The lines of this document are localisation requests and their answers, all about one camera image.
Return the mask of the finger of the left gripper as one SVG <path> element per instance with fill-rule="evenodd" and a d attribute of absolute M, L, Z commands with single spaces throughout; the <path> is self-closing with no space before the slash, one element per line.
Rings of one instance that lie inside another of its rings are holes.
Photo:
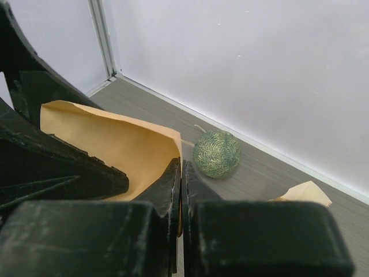
<path fill-rule="evenodd" d="M 38 56 L 18 25 L 8 1 L 1 1 L 1 71 L 15 111 L 37 127 L 44 103 L 65 100 L 100 107 Z"/>
<path fill-rule="evenodd" d="M 1 101 L 1 210 L 36 199 L 104 199 L 128 188 L 124 172 L 43 133 Z"/>

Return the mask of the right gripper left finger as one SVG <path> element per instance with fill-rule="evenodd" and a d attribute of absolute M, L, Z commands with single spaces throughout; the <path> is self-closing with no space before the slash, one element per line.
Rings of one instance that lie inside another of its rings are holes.
<path fill-rule="evenodd" d="M 168 273 L 177 273 L 178 232 L 180 230 L 181 161 L 174 158 L 158 180 L 134 201 L 151 203 L 164 225 L 167 239 Z"/>

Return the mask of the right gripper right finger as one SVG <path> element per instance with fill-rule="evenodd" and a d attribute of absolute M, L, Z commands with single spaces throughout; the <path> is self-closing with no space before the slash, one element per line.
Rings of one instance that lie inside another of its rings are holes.
<path fill-rule="evenodd" d="M 191 265 L 191 221 L 195 204 L 199 201 L 220 200 L 223 200 L 223 198 L 201 179 L 192 162 L 184 160 L 181 180 L 181 203 L 185 276 L 193 275 Z"/>

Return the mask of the brown paper coffee filter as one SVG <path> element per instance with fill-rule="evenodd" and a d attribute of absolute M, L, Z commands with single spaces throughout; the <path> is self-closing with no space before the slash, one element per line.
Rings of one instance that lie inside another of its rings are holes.
<path fill-rule="evenodd" d="M 159 180 L 171 161 L 182 161 L 179 132 L 77 103 L 43 104 L 40 128 L 127 175 L 127 192 L 105 196 L 106 203 L 136 200 Z"/>

